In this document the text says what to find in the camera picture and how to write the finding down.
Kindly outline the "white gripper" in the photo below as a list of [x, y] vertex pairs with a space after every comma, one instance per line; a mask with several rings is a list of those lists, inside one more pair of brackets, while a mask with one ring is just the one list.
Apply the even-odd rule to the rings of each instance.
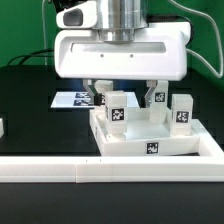
[[86, 0], [56, 15], [54, 63], [63, 78], [83, 78], [94, 106], [105, 104], [100, 80], [147, 80], [142, 106], [149, 108], [157, 80], [187, 73], [189, 22], [149, 16], [144, 0]]

